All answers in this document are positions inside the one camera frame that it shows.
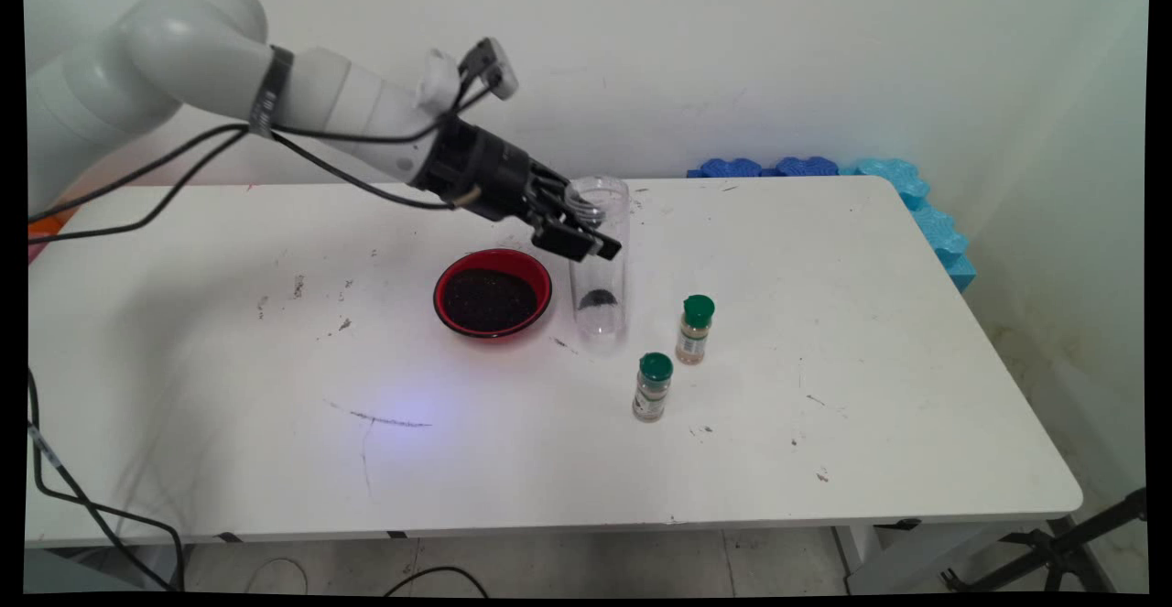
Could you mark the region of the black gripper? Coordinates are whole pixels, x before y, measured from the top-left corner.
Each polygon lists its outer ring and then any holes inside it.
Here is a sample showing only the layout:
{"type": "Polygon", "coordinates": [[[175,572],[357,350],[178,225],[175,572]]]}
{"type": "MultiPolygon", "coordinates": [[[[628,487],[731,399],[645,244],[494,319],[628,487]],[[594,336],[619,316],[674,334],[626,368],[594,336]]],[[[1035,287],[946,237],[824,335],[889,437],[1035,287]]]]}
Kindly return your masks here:
{"type": "Polygon", "coordinates": [[[570,179],[495,132],[459,118],[440,127],[409,185],[490,221],[506,216],[527,221],[536,248],[570,261],[590,255],[611,261],[624,251],[624,243],[604,232],[609,219],[608,178],[570,179]]]}

